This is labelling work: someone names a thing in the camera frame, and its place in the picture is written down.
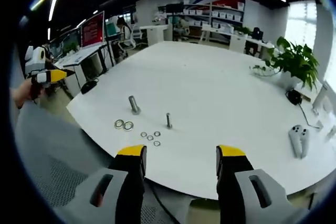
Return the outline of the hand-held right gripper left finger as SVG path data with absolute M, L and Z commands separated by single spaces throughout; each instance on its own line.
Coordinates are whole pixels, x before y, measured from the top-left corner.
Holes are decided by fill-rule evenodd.
M 128 146 L 109 168 L 91 174 L 56 213 L 63 223 L 140 223 L 146 171 L 145 145 Z

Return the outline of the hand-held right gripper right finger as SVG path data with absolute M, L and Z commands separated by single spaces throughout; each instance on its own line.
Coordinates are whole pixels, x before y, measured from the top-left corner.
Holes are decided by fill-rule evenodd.
M 262 169 L 254 169 L 239 148 L 216 148 L 221 223 L 299 223 L 308 209 L 297 208 L 285 189 Z

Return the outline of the person's left hand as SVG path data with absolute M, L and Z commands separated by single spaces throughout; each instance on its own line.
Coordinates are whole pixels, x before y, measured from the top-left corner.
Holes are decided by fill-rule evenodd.
M 31 78 L 27 78 L 18 88 L 10 88 L 11 97 L 18 109 L 20 109 L 27 100 L 33 100 L 30 90 L 33 84 Z

